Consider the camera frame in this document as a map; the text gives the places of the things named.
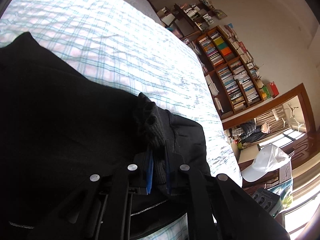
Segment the black pants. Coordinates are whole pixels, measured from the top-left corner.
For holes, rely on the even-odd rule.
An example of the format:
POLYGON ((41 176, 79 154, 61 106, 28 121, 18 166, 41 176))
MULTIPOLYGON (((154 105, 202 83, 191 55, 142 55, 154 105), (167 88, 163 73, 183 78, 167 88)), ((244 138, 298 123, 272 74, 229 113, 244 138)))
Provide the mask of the black pants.
POLYGON ((210 173, 200 124, 88 80, 30 33, 1 48, 1 239, 69 239, 89 191, 141 153, 165 194, 165 146, 210 173))

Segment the white baseball cap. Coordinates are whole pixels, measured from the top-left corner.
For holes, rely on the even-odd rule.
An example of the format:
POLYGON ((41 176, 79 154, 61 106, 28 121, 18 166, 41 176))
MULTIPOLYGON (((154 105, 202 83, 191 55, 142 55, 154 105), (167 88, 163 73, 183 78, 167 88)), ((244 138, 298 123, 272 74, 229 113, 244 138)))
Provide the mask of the white baseball cap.
POLYGON ((262 178, 268 172, 277 170, 288 164, 291 158, 281 148, 273 144, 262 148, 253 163, 242 170, 241 175, 247 182, 254 182, 262 178))

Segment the wooden bookshelf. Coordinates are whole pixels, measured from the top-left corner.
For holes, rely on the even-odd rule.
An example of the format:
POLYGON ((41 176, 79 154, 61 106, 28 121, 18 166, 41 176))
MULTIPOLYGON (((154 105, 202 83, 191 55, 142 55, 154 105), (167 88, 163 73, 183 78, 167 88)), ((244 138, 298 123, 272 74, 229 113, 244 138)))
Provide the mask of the wooden bookshelf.
POLYGON ((195 40, 202 71, 221 120, 272 98, 259 67, 232 26, 218 25, 195 40))

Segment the plaid bed sheet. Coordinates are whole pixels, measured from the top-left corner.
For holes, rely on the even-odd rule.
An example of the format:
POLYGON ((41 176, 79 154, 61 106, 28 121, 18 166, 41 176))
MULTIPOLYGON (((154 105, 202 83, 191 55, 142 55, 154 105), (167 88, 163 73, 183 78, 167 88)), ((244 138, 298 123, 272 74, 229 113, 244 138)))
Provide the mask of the plaid bed sheet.
POLYGON ((43 48, 88 80, 105 86, 93 72, 110 67, 168 65, 151 36, 159 25, 122 0, 1 0, 1 48, 30 33, 43 48))

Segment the dark wooden desk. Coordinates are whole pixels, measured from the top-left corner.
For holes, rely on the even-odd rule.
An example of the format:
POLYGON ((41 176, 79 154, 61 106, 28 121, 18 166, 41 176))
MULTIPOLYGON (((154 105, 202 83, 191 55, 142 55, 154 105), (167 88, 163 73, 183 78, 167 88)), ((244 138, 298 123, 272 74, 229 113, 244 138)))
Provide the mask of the dark wooden desk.
POLYGON ((214 7, 210 0, 198 0, 192 4, 174 4, 171 9, 164 7, 157 12, 157 16, 166 29, 183 40, 200 36, 216 21, 226 18, 227 14, 214 7))

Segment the wooden door frame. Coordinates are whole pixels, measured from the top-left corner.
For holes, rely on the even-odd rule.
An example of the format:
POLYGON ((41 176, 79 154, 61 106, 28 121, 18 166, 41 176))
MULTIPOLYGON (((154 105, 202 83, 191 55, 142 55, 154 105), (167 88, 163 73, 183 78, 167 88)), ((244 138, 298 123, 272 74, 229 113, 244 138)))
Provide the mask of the wooden door frame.
POLYGON ((295 88, 289 90, 288 92, 277 96, 275 99, 269 102, 259 103, 258 107, 252 107, 247 112, 241 112, 232 116, 230 120, 224 120, 222 125, 223 129, 227 130, 232 127, 238 126, 248 120, 251 120, 259 115, 266 112, 272 111, 272 109, 284 104, 285 102, 291 100, 294 97, 298 97, 301 105, 301 109, 304 115, 305 126, 307 132, 316 132, 316 123, 313 116, 313 111, 308 97, 306 88, 303 83, 297 85, 295 88))

